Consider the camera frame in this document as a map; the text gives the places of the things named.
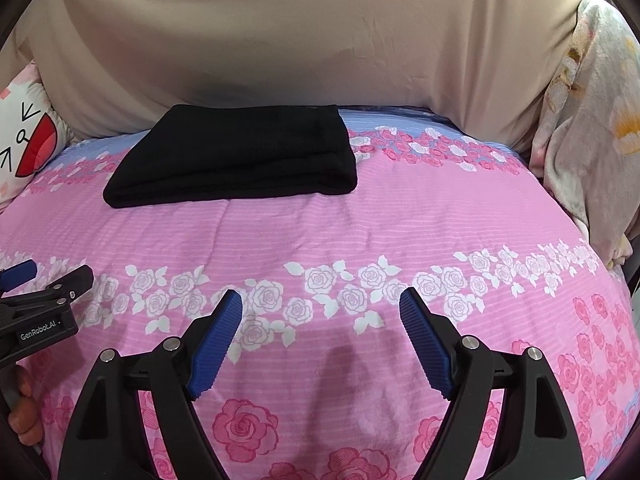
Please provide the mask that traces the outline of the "person's left hand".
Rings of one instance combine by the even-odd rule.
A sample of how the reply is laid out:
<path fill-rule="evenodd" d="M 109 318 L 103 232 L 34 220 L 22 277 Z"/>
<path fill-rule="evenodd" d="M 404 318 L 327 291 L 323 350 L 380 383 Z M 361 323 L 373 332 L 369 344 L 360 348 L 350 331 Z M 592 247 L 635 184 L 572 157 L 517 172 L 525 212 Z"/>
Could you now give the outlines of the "person's left hand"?
<path fill-rule="evenodd" d="M 20 396 L 9 414 L 9 424 L 21 444 L 35 446 L 42 441 L 43 426 L 32 388 L 32 375 L 17 365 L 15 377 Z"/>

